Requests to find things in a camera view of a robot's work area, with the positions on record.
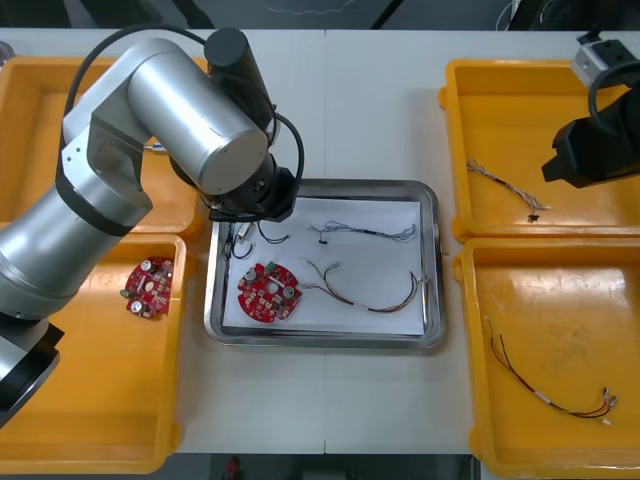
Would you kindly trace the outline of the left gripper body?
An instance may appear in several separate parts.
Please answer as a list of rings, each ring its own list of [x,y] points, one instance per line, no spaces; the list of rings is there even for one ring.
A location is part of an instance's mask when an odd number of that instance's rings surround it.
[[[226,223],[280,221],[290,214],[294,186],[289,169],[260,167],[239,187],[212,197],[209,219]]]

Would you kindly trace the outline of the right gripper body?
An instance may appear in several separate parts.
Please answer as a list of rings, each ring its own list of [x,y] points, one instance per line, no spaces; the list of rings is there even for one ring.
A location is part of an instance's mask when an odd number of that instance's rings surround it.
[[[621,97],[601,111],[618,134],[610,136],[591,118],[574,120],[556,134],[555,156],[542,166],[544,180],[563,180],[576,188],[639,174],[639,99]]]

